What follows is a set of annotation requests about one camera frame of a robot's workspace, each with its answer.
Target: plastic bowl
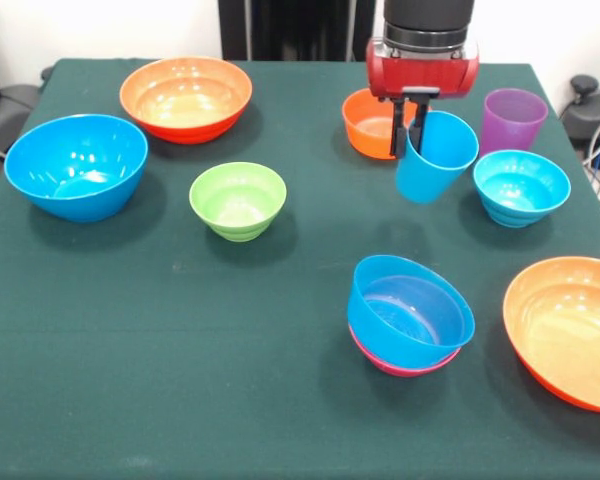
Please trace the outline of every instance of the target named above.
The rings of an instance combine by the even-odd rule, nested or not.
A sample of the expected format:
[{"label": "plastic bowl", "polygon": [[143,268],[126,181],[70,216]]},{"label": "plastic bowl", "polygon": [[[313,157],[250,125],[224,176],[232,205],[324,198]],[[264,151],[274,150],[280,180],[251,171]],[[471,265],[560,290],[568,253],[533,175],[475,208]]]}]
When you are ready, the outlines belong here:
[{"label": "plastic bowl", "polygon": [[136,123],[173,143],[204,143],[229,130],[251,98],[251,80],[216,58],[158,60],[134,71],[120,103]]},{"label": "plastic bowl", "polygon": [[475,331],[471,308],[449,282],[391,255],[358,263],[347,314],[365,349],[399,368],[434,366],[466,345]]},{"label": "plastic bowl", "polygon": [[[416,113],[416,104],[406,102],[404,123],[409,125]],[[342,104],[342,116],[349,143],[358,152],[378,160],[395,160],[391,149],[393,104],[380,102],[368,88],[352,93]]]},{"label": "plastic bowl", "polygon": [[509,285],[503,316],[513,348],[540,384],[600,412],[600,259],[531,265]]},{"label": "plastic bowl", "polygon": [[73,222],[95,222],[127,203],[147,161],[142,131],[109,115],[43,123],[9,149],[8,181],[34,205]]},{"label": "plastic bowl", "polygon": [[451,360],[456,358],[458,353],[460,352],[460,348],[453,352],[448,357],[444,358],[440,363],[437,363],[429,368],[400,368],[394,365],[391,365],[384,360],[373,355],[369,350],[364,348],[364,345],[360,343],[360,340],[356,338],[355,333],[349,326],[349,332],[351,333],[351,338],[355,342],[356,346],[360,349],[360,351],[364,354],[365,357],[369,359],[369,361],[379,370],[387,373],[389,375],[393,375],[395,377],[419,377],[420,375],[426,375],[427,373],[435,372],[436,370],[441,369],[446,364],[448,364]]},{"label": "plastic bowl", "polygon": [[214,232],[232,242],[253,240],[271,224],[287,196],[282,178],[264,165],[224,163],[195,179],[191,208]]},{"label": "plastic bowl", "polygon": [[552,161],[522,150],[500,150],[482,157],[473,180],[491,219],[511,228],[531,225],[569,198],[571,183]]}]

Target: plastic cup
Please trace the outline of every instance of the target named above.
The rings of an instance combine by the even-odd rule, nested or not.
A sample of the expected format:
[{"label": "plastic cup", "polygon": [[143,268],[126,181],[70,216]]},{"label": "plastic cup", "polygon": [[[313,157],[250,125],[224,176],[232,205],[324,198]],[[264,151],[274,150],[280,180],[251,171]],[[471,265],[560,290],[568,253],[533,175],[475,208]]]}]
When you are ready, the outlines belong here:
[{"label": "plastic cup", "polygon": [[503,88],[484,101],[480,156],[495,150],[529,150],[549,108],[535,93]]},{"label": "plastic cup", "polygon": [[478,156],[478,138],[460,117],[434,111],[427,114],[421,153],[407,135],[407,152],[396,172],[398,191],[415,203],[436,200]]}]

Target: cup rim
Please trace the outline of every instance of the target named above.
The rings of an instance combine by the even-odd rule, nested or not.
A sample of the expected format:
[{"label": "cup rim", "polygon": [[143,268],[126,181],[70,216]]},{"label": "cup rim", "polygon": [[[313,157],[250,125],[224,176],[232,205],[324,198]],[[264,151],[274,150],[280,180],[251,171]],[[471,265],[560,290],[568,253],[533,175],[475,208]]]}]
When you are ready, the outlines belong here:
[{"label": "cup rim", "polygon": [[471,165],[473,162],[476,161],[476,158],[478,158],[478,154],[480,153],[480,142],[478,140],[478,136],[476,135],[476,132],[473,130],[471,125],[469,125],[466,121],[464,121],[458,115],[454,115],[453,113],[445,112],[443,110],[431,110],[431,111],[427,112],[427,116],[429,116],[429,115],[443,115],[443,116],[452,117],[455,120],[458,120],[460,123],[462,123],[469,130],[469,132],[471,132],[471,135],[473,136],[473,139],[475,140],[475,153],[471,157],[471,160],[469,160],[468,162],[466,162],[460,166],[457,166],[457,167],[443,167],[441,165],[437,165],[437,164],[427,160],[418,151],[416,151],[416,149],[413,147],[413,144],[411,143],[411,135],[409,135],[409,129],[411,129],[411,125],[413,125],[413,122],[415,121],[415,119],[411,121],[411,123],[409,124],[409,129],[407,129],[407,145],[411,146],[414,153],[418,156],[418,158],[421,161],[423,161],[427,165],[429,165],[437,170],[443,170],[445,172],[457,172],[457,171],[466,170],[469,167],[469,165]]},{"label": "cup rim", "polygon": [[[491,98],[493,98],[495,95],[499,95],[502,93],[506,93],[506,92],[515,92],[515,93],[523,93],[529,97],[534,97],[534,99],[540,101],[540,103],[542,104],[543,108],[543,114],[540,118],[537,118],[535,120],[531,120],[531,121],[527,121],[527,122],[521,122],[519,120],[510,120],[508,118],[503,117],[502,115],[496,113],[495,111],[493,111],[491,108],[489,108],[489,100]],[[484,97],[484,109],[485,111],[489,111],[489,113],[491,113],[493,116],[499,118],[500,120],[503,120],[507,123],[514,123],[516,125],[533,125],[536,123],[541,123],[544,122],[547,117],[549,116],[549,106],[547,105],[547,102],[545,102],[545,100],[538,94],[533,93],[529,90],[525,90],[524,88],[512,88],[512,87],[505,87],[505,88],[497,88],[495,90],[490,91],[489,93],[487,93],[487,95]]]}]

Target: bowl rim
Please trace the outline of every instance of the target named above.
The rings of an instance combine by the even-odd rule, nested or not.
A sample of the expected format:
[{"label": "bowl rim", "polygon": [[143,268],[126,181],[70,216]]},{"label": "bowl rim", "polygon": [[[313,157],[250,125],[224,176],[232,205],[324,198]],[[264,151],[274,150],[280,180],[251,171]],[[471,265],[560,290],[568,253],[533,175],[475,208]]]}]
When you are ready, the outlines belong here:
[{"label": "bowl rim", "polygon": [[585,255],[564,255],[564,256],[558,256],[558,257],[545,258],[543,260],[539,260],[537,262],[532,263],[531,265],[526,266],[524,269],[522,269],[520,272],[518,272],[515,275],[515,277],[511,280],[511,282],[509,282],[509,285],[507,286],[507,290],[504,294],[504,299],[502,301],[502,310],[501,310],[502,311],[502,323],[504,324],[504,330],[507,334],[507,338],[509,339],[509,343],[511,344],[513,351],[519,357],[521,363],[528,370],[530,370],[532,374],[538,375],[540,378],[542,378],[542,380],[547,385],[550,385],[551,388],[547,388],[549,391],[551,391],[554,395],[558,396],[559,398],[561,398],[564,401],[573,403],[570,400],[563,398],[557,392],[560,392],[571,399],[575,399],[578,402],[577,406],[579,406],[581,408],[595,410],[595,411],[600,412],[600,405],[592,403],[591,400],[589,400],[589,399],[585,400],[582,398],[575,397],[573,394],[565,391],[561,386],[557,385],[553,379],[551,379],[551,378],[549,378],[549,376],[547,376],[547,374],[545,372],[541,372],[540,370],[538,370],[538,368],[527,359],[527,357],[523,353],[522,349],[519,348],[517,343],[514,341],[514,336],[510,329],[511,322],[507,320],[507,317],[508,317],[507,305],[510,303],[510,296],[513,295],[512,292],[513,292],[514,287],[517,285],[517,283],[520,281],[521,278],[526,276],[530,271],[532,271],[542,265],[559,264],[562,262],[569,262],[569,261],[578,261],[578,262],[584,261],[587,263],[595,263],[595,264],[600,265],[600,258],[597,258],[597,257],[588,257]]},{"label": "bowl rim", "polygon": [[[555,169],[560,172],[560,175],[567,181],[567,193],[564,195],[564,197],[555,205],[552,205],[550,207],[545,207],[545,208],[518,208],[518,207],[508,207],[506,205],[502,205],[500,202],[498,202],[495,198],[493,198],[492,196],[488,195],[482,188],[482,186],[478,183],[478,179],[476,178],[476,171],[480,168],[480,165],[482,164],[483,160],[488,159],[491,156],[496,156],[496,155],[502,155],[502,154],[506,154],[506,153],[515,153],[515,154],[523,154],[525,156],[528,157],[532,157],[535,159],[539,159],[541,162],[544,163],[548,163],[549,165],[552,165],[553,167],[555,167]],[[520,212],[520,213],[548,213],[548,212],[552,212],[553,210],[556,210],[557,208],[561,207],[562,205],[564,205],[564,203],[569,199],[569,197],[571,196],[571,180],[569,179],[569,176],[567,175],[567,173],[562,169],[562,167],[560,167],[560,165],[558,165],[557,163],[549,160],[547,157],[544,157],[542,155],[539,155],[537,153],[534,152],[528,152],[526,150],[516,150],[516,149],[506,149],[506,150],[495,150],[493,152],[489,152],[486,155],[483,155],[482,157],[480,157],[478,159],[478,161],[475,163],[474,167],[473,167],[473,172],[471,172],[471,176],[473,177],[473,183],[476,187],[476,189],[478,190],[478,193],[480,195],[484,195],[486,198],[488,198],[489,200],[491,200],[492,202],[496,203],[497,205],[507,208],[513,212]]]},{"label": "bowl rim", "polygon": [[[134,76],[138,75],[140,72],[148,70],[149,68],[151,68],[155,65],[159,65],[161,63],[180,61],[180,60],[210,60],[210,61],[218,63],[218,64],[226,65],[230,69],[235,70],[236,72],[239,73],[239,75],[241,75],[246,80],[247,85],[249,87],[249,90],[248,90],[248,93],[246,95],[244,102],[242,102],[242,104],[240,105],[239,108],[236,108],[231,113],[224,116],[222,119],[217,120],[215,122],[211,122],[211,123],[205,123],[203,125],[190,125],[190,126],[185,126],[185,127],[167,127],[165,125],[148,122],[146,120],[143,120],[142,118],[139,118],[137,115],[135,115],[132,112],[131,108],[129,108],[129,105],[127,105],[122,100],[122,92],[124,91],[125,87],[129,84],[129,82],[132,80],[132,78]],[[212,127],[214,125],[218,125],[222,122],[226,122],[227,119],[233,117],[234,115],[237,115],[238,113],[240,113],[247,107],[247,105],[251,101],[252,95],[253,95],[253,82],[251,81],[251,78],[249,77],[247,72],[242,70],[235,63],[229,62],[229,61],[221,59],[221,58],[216,58],[216,57],[211,57],[211,56],[206,56],[206,55],[183,55],[183,56],[179,56],[179,57],[167,57],[167,58],[161,58],[158,60],[150,61],[150,62],[142,65],[141,67],[138,67],[135,70],[133,70],[124,79],[124,81],[122,82],[122,85],[120,85],[120,89],[118,90],[118,101],[120,102],[120,105],[122,106],[123,110],[127,113],[127,115],[129,115],[131,118],[133,118],[138,123],[148,125],[153,128],[163,128],[163,129],[170,130],[170,131],[187,131],[187,130],[197,129],[197,128],[208,128],[208,127]]]},{"label": "bowl rim", "polygon": [[[142,152],[142,160],[138,163],[138,165],[131,171],[131,173],[129,174],[129,176],[125,179],[123,179],[120,182],[116,182],[113,185],[108,186],[107,188],[104,188],[102,190],[98,190],[97,192],[92,192],[92,193],[86,193],[84,195],[75,195],[72,197],[62,197],[62,198],[56,198],[56,197],[48,197],[45,195],[40,195],[38,193],[32,193],[28,190],[26,190],[25,188],[22,188],[20,185],[18,185],[16,182],[13,181],[13,179],[11,178],[11,176],[9,175],[9,160],[11,158],[11,154],[12,152],[15,151],[16,147],[18,146],[18,144],[22,141],[24,141],[25,138],[34,135],[35,133],[37,133],[39,130],[43,130],[47,127],[49,127],[50,125],[53,125],[55,123],[62,123],[62,122],[66,122],[66,121],[73,121],[73,120],[78,120],[78,119],[82,119],[82,118],[101,118],[101,119],[107,119],[107,120],[114,120],[116,122],[119,122],[120,124],[123,124],[127,127],[130,127],[133,131],[137,132],[140,135],[140,138],[142,139],[142,146],[143,146],[143,152]],[[31,198],[36,198],[39,200],[44,200],[44,201],[57,201],[57,202],[61,202],[61,201],[67,201],[67,200],[78,200],[78,199],[84,199],[84,198],[90,198],[93,197],[95,195],[101,195],[105,192],[108,192],[110,190],[113,190],[114,188],[118,188],[120,185],[123,185],[124,183],[130,181],[132,178],[134,178],[136,176],[136,174],[141,171],[142,169],[144,169],[146,163],[147,163],[147,156],[149,154],[149,142],[147,141],[147,137],[144,134],[144,132],[138,128],[136,125],[134,125],[133,123],[131,123],[128,120],[125,120],[124,118],[120,118],[120,117],[116,117],[115,115],[108,115],[108,114],[104,114],[104,113],[78,113],[78,114],[74,114],[74,115],[66,115],[66,116],[62,116],[62,117],[58,117],[58,118],[54,118],[53,120],[49,120],[47,122],[43,122],[39,125],[36,125],[35,127],[33,127],[31,130],[29,130],[28,132],[24,133],[22,136],[20,136],[15,142],[14,144],[11,146],[11,148],[9,148],[9,151],[7,152],[7,155],[4,159],[4,175],[5,177],[7,177],[7,180],[9,181],[9,183],[18,191],[24,193],[25,195],[31,197]]]},{"label": "bowl rim", "polygon": [[351,327],[351,325],[349,324],[348,326],[349,326],[349,333],[351,334],[351,337],[353,338],[354,343],[356,344],[358,349],[362,352],[362,354],[365,357],[367,357],[367,359],[370,362],[372,362],[376,367],[380,368],[380,366],[382,366],[382,368],[385,368],[387,370],[389,370],[389,369],[393,370],[394,373],[392,373],[392,374],[394,374],[394,375],[395,374],[406,374],[406,373],[413,374],[413,375],[423,375],[425,373],[435,372],[439,368],[442,368],[445,365],[447,365],[448,363],[450,363],[451,360],[453,360],[454,358],[456,358],[458,356],[458,354],[460,353],[460,350],[462,350],[462,347],[455,349],[453,352],[451,352],[449,355],[444,357],[438,363],[434,363],[433,365],[431,365],[429,367],[422,367],[422,368],[397,367],[391,363],[386,362],[382,358],[375,356],[373,353],[371,353],[371,351],[369,351],[367,349],[367,347],[365,347],[362,344],[362,342],[360,340],[358,340],[358,337],[356,336],[356,333],[353,331],[353,328]]},{"label": "bowl rim", "polygon": [[[395,328],[393,325],[385,322],[368,304],[368,302],[366,300],[364,300],[364,295],[362,294],[362,291],[360,290],[360,286],[359,286],[359,282],[357,281],[357,274],[358,274],[358,269],[361,267],[361,265],[363,263],[366,263],[368,261],[374,261],[374,260],[378,260],[381,258],[391,258],[393,260],[398,260],[400,263],[403,264],[408,264],[408,265],[413,265],[416,266],[417,268],[420,268],[426,272],[428,272],[429,274],[431,274],[431,276],[433,278],[435,278],[438,282],[442,283],[443,285],[445,285],[446,287],[449,288],[449,290],[451,292],[454,293],[454,295],[456,297],[458,297],[461,300],[461,304],[458,304],[458,302],[456,301],[455,298],[453,298],[454,302],[456,304],[458,304],[458,307],[460,308],[461,312],[466,312],[465,315],[463,315],[463,317],[466,318],[466,322],[465,324],[467,325],[467,333],[463,336],[462,341],[460,342],[456,342],[453,344],[437,344],[437,343],[429,343],[429,342],[423,342],[422,340],[419,340],[417,338],[412,337],[411,335],[408,335],[400,330],[398,330],[397,328]],[[374,316],[374,318],[377,318],[378,321],[382,322],[386,328],[391,329],[392,331],[398,333],[400,336],[408,338],[410,341],[416,342],[420,345],[425,345],[427,347],[430,348],[434,348],[434,349],[444,349],[444,350],[449,350],[449,349],[458,349],[461,348],[463,346],[465,346],[466,344],[468,344],[471,339],[473,338],[473,336],[475,335],[475,331],[476,331],[476,320],[475,320],[475,316],[473,314],[473,310],[471,309],[471,306],[469,305],[469,302],[467,302],[467,300],[464,298],[464,295],[462,295],[457,288],[455,288],[448,280],[446,280],[442,275],[440,275],[439,273],[433,271],[432,269],[422,265],[421,263],[418,263],[414,260],[410,260],[408,258],[404,258],[404,257],[400,257],[398,255],[387,255],[387,254],[380,254],[380,255],[370,255],[368,257],[363,258],[362,260],[360,260],[353,271],[353,282],[352,282],[353,286],[352,288],[355,289],[356,293],[360,296],[360,298],[363,300],[364,306],[366,309],[368,309],[368,311],[370,311],[372,313],[372,315]]]},{"label": "bowl rim", "polygon": [[[256,223],[240,225],[240,226],[225,225],[223,223],[219,223],[215,220],[210,219],[206,215],[203,215],[203,213],[198,208],[196,208],[196,206],[193,202],[193,191],[195,190],[196,186],[199,185],[199,182],[203,181],[204,177],[207,176],[212,171],[222,170],[222,169],[229,168],[231,166],[236,166],[236,165],[247,165],[251,168],[255,167],[260,170],[266,170],[270,173],[273,173],[274,177],[280,182],[280,184],[282,186],[282,198],[280,199],[279,202],[276,203],[273,213],[270,216],[268,216],[265,220],[262,220],[262,221],[259,221]],[[255,163],[255,162],[226,162],[226,163],[221,163],[219,165],[215,165],[213,167],[207,168],[205,171],[203,171],[200,175],[198,175],[195,178],[195,180],[191,183],[191,186],[189,187],[189,205],[191,206],[191,209],[194,211],[194,213],[198,217],[200,217],[200,219],[203,222],[205,222],[206,224],[213,225],[214,227],[220,227],[223,229],[242,229],[242,228],[257,227],[259,225],[262,225],[262,224],[272,220],[280,212],[280,210],[282,209],[286,200],[287,200],[287,184],[285,183],[282,176],[278,172],[276,172],[274,169],[267,167],[266,165],[262,165],[261,163]]]}]

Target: light green bowl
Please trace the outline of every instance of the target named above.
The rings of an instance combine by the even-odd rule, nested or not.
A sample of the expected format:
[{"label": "light green bowl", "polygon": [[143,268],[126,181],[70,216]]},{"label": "light green bowl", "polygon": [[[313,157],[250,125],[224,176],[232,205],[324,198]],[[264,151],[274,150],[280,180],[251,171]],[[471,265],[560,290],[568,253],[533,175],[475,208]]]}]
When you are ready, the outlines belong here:
[{"label": "light green bowl", "polygon": [[280,175],[248,162],[210,168],[189,190],[189,203],[196,215],[232,242],[248,242],[264,232],[286,197],[287,187]]}]

